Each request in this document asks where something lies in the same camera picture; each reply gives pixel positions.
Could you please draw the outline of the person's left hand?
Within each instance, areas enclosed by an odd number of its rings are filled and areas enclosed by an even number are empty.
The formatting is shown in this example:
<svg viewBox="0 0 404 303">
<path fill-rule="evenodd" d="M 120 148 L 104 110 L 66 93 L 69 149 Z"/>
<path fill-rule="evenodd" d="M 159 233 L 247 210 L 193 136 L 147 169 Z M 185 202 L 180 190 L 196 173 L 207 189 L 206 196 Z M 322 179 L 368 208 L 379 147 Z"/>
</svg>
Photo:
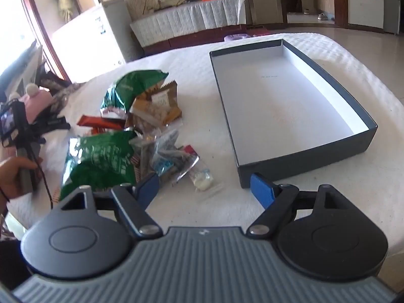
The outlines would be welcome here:
<svg viewBox="0 0 404 303">
<path fill-rule="evenodd" d="M 4 214 L 9 201 L 24 196 L 18 177 L 20 169 L 34 170 L 39 173 L 38 165 L 25 157 L 10 157 L 1 163 L 1 214 Z"/>
</svg>

